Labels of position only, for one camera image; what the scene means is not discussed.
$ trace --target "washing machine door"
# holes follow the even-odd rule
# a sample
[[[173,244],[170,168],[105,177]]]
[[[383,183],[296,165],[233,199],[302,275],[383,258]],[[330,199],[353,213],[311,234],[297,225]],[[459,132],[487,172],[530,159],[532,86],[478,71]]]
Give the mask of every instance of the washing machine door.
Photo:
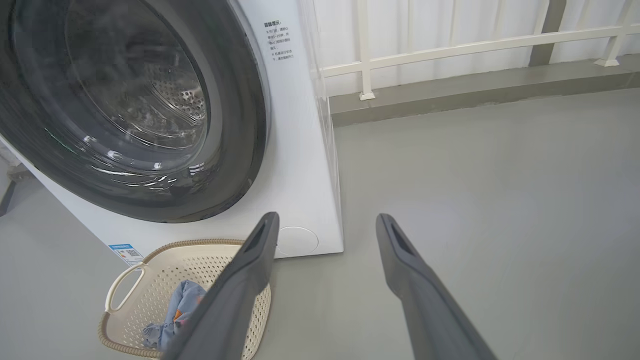
[[[0,0],[0,133],[80,197],[190,222],[235,204],[266,146],[266,77],[230,1]]]

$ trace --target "laundry basket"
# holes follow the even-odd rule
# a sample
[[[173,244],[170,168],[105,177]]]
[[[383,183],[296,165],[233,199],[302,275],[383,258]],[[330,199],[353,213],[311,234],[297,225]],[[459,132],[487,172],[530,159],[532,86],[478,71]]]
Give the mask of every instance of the laundry basket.
[[[142,329],[163,323],[173,291],[183,280],[197,282],[208,290],[231,262],[243,240],[211,239],[171,243],[153,251],[140,264],[120,274],[113,282],[100,320],[98,337],[103,345],[141,357],[159,358],[162,352],[142,345]],[[117,307],[112,307],[118,285],[137,268],[141,275]],[[271,304],[269,285],[255,298],[247,330],[243,360],[255,355]]]

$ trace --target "basket handle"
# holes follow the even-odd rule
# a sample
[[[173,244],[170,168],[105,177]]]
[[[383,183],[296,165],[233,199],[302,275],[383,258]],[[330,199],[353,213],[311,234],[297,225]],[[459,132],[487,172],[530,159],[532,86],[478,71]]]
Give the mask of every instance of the basket handle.
[[[131,296],[131,293],[133,293],[133,291],[136,289],[136,287],[138,287],[138,284],[142,280],[142,277],[145,276],[146,267],[147,267],[147,264],[145,264],[145,263],[139,263],[139,264],[133,265],[132,267],[128,268],[127,270],[124,270],[124,272],[122,274],[120,274],[120,276],[118,276],[116,278],[116,280],[113,282],[113,284],[111,284],[111,287],[109,288],[109,292],[107,292],[107,299],[104,302],[104,310],[106,312],[108,312],[109,314],[113,314],[116,311],[120,310],[120,308],[122,308],[124,303],[127,302],[129,297]],[[125,277],[127,277],[129,274],[134,272],[135,269],[138,269],[138,268],[142,270],[142,274],[140,274],[140,277],[138,278],[136,283],[133,284],[133,286],[131,287],[131,290],[129,290],[127,296],[124,297],[124,299],[122,300],[120,305],[118,305],[118,307],[116,307],[116,308],[111,307],[111,303],[113,301],[113,295],[115,295],[116,289],[118,289],[118,286],[120,285],[120,283],[124,280]]]

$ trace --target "qr code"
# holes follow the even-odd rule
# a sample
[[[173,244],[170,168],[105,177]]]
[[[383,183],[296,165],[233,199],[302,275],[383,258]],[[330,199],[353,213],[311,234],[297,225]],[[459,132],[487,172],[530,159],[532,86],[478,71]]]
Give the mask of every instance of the qr code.
[[[133,256],[133,257],[135,257],[135,256],[140,256],[140,254],[138,254],[138,252],[137,252],[137,251],[135,251],[135,250],[127,250],[127,253],[128,253],[130,256]]]

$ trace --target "white wall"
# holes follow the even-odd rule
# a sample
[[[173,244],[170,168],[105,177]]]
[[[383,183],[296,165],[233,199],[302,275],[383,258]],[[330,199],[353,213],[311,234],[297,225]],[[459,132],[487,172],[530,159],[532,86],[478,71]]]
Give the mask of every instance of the white wall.
[[[584,0],[567,0],[561,30],[575,29]],[[505,0],[505,17],[500,37],[530,35],[540,0]],[[613,25],[624,0],[592,0],[587,27]],[[368,0],[371,57],[407,52],[407,0]],[[449,45],[451,0],[414,0],[413,50]],[[498,0],[458,0],[456,44],[491,40]],[[321,34],[321,65],[340,65],[359,60],[356,0],[316,1]],[[640,6],[635,9],[640,22]],[[604,53],[606,39],[556,45],[552,62],[597,58]],[[640,53],[640,35],[629,36],[621,54]],[[371,73],[373,88],[395,86],[477,72],[525,67],[530,47],[470,54],[376,69]],[[326,79],[328,95],[359,92],[360,74]]]

